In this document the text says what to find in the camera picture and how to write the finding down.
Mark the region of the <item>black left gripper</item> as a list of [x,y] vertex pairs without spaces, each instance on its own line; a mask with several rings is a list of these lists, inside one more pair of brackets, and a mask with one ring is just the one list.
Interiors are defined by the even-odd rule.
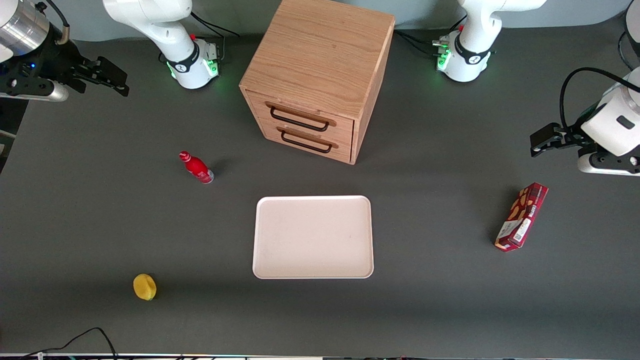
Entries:
[[579,147],[581,152],[597,152],[598,144],[585,133],[582,125],[585,119],[576,122],[565,129],[560,123],[551,122],[530,135],[531,158],[539,157],[550,150],[564,150]]

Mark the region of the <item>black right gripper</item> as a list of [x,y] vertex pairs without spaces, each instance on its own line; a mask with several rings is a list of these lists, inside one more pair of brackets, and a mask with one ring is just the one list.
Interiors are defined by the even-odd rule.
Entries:
[[94,84],[127,97],[130,94],[127,77],[125,71],[103,56],[90,61],[73,42],[57,45],[51,40],[32,52],[1,62],[1,96],[67,98],[68,89],[85,94],[87,84]]

